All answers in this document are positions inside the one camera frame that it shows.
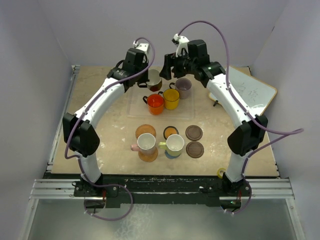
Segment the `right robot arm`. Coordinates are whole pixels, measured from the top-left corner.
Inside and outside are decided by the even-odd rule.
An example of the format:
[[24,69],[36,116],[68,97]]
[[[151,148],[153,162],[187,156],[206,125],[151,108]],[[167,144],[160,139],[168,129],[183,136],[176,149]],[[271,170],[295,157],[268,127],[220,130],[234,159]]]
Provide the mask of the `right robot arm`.
[[210,60],[207,44],[202,39],[188,40],[184,36],[176,36],[172,42],[177,47],[176,52],[164,56],[160,77],[170,80],[193,75],[217,98],[233,123],[234,131],[227,138],[231,156],[222,177],[223,192],[233,196],[244,183],[245,159],[263,141],[268,119],[264,115],[250,113],[251,109],[235,92],[233,86],[226,83],[227,74],[223,66]]

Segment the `black mug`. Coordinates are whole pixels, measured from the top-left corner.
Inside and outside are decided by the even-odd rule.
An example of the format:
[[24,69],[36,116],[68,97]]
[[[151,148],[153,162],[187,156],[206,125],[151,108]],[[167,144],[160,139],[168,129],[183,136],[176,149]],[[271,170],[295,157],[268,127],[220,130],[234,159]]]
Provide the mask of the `black mug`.
[[138,84],[139,88],[147,88],[152,92],[157,92],[162,88],[162,78],[160,72],[156,69],[150,69],[148,71],[148,81]]

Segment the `pink mug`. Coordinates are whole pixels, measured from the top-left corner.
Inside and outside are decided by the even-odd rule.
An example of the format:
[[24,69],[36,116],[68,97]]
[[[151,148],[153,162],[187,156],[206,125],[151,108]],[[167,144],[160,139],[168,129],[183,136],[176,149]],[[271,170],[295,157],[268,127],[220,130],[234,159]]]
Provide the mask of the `pink mug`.
[[136,144],[131,145],[130,149],[145,156],[152,155],[156,150],[156,138],[151,133],[143,133],[137,138]]

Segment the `blue smiley coaster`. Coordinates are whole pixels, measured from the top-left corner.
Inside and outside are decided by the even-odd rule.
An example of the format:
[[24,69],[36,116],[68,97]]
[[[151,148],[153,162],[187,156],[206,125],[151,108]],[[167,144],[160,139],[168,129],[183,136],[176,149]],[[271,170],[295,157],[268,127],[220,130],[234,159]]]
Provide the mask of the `blue smiley coaster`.
[[180,156],[180,154],[177,155],[177,156],[172,156],[166,150],[164,151],[164,154],[168,159],[176,159],[176,158],[178,158]]

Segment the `woven rattan coaster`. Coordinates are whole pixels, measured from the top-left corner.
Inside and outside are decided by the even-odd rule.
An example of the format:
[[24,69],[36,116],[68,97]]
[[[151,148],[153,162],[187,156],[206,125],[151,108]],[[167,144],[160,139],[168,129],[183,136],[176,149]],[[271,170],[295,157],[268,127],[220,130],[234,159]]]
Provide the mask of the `woven rattan coaster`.
[[152,125],[150,125],[150,124],[143,124],[143,125],[140,125],[140,126],[135,130],[135,137],[136,137],[136,139],[138,139],[140,135],[145,134],[145,133],[152,134],[154,137],[157,136],[156,130],[155,130],[155,128],[154,128]]
[[138,157],[144,162],[149,162],[149,163],[153,162],[158,157],[158,149],[156,148],[155,151],[150,155],[143,154],[142,152],[139,151]]

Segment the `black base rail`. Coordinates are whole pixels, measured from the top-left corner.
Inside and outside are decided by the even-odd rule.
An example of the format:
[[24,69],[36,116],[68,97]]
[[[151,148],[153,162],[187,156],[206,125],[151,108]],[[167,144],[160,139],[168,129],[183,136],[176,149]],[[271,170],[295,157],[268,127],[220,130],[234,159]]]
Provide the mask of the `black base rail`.
[[230,183],[225,177],[199,175],[133,175],[103,174],[91,185],[78,174],[45,173],[44,179],[71,181],[75,197],[99,199],[106,208],[122,204],[228,206],[223,198],[235,200],[240,208],[241,197],[251,197],[252,188],[246,180]]

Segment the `yellow tape roll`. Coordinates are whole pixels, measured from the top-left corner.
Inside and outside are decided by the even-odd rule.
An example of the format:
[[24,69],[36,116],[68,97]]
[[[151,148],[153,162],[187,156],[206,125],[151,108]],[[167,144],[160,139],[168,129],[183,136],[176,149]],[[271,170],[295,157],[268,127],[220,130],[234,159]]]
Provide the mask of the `yellow tape roll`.
[[225,172],[226,172],[226,169],[225,169],[225,168],[219,168],[219,169],[217,170],[216,175],[218,176],[219,179],[222,179]]

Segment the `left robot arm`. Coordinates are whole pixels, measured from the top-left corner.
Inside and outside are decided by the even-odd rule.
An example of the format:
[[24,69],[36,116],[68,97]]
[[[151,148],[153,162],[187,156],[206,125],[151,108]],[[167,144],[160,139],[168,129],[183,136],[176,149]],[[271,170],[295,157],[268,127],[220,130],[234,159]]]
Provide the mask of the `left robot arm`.
[[130,87],[135,84],[146,87],[150,66],[148,43],[139,43],[130,48],[125,59],[109,71],[102,86],[91,99],[74,114],[65,113],[62,118],[66,150],[75,153],[81,177],[87,181],[85,190],[91,196],[98,196],[103,191],[103,184],[99,181],[102,173],[96,157],[100,145],[96,127],[110,106]]

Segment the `dark wooden coaster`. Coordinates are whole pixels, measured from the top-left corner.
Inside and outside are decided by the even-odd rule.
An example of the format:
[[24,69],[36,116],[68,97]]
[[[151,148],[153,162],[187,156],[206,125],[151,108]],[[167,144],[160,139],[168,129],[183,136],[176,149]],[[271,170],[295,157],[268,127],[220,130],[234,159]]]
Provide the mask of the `dark wooden coaster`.
[[205,152],[204,146],[198,141],[191,141],[186,146],[186,153],[194,159],[200,158]]
[[202,138],[203,131],[197,125],[190,125],[186,128],[185,135],[191,141],[198,141]]

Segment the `orange mug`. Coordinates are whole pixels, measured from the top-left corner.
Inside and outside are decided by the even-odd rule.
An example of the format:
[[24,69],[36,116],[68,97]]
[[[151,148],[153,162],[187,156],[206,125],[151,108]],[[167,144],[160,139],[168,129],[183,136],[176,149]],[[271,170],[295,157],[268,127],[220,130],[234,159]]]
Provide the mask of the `orange mug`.
[[151,94],[142,98],[152,115],[160,115],[164,110],[164,98],[160,94]]

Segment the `purple grey mug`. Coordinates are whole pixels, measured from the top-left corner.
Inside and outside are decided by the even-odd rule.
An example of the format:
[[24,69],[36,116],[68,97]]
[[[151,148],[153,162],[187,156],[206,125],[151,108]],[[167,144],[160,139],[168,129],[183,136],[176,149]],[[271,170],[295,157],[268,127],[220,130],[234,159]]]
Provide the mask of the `purple grey mug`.
[[169,88],[177,90],[180,99],[186,99],[191,94],[192,83],[187,78],[178,78],[169,84]]

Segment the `olive green mug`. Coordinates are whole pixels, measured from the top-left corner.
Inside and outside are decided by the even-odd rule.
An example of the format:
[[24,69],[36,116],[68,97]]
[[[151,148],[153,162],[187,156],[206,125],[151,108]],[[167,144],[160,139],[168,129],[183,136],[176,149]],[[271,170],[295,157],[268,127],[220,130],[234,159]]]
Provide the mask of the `olive green mug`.
[[173,134],[167,138],[164,142],[159,142],[158,146],[164,149],[172,156],[181,155],[183,148],[185,146],[185,141],[183,137],[179,134]]

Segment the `small whiteboard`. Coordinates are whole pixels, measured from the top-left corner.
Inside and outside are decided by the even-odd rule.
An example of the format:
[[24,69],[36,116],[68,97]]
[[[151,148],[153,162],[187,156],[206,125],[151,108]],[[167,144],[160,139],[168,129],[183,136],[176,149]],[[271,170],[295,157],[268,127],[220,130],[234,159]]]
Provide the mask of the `small whiteboard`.
[[265,112],[277,94],[276,88],[253,77],[248,66],[230,66],[229,82],[244,102],[259,115]]

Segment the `orange black rimmed coaster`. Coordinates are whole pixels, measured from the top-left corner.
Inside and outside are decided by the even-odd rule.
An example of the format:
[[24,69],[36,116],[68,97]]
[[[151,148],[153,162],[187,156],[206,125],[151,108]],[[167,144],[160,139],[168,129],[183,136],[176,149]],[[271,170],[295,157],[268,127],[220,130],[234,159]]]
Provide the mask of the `orange black rimmed coaster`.
[[168,139],[169,136],[171,135],[179,135],[179,131],[175,126],[167,126],[164,130],[163,130],[163,137],[165,140]]

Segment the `yellow mug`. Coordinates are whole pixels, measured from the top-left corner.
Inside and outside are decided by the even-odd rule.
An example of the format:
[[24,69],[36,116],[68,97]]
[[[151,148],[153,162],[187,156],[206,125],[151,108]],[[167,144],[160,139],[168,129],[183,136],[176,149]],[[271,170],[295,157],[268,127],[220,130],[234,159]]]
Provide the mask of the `yellow mug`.
[[159,91],[158,94],[163,97],[166,109],[174,110],[178,107],[180,94],[177,90],[169,88],[165,91]]

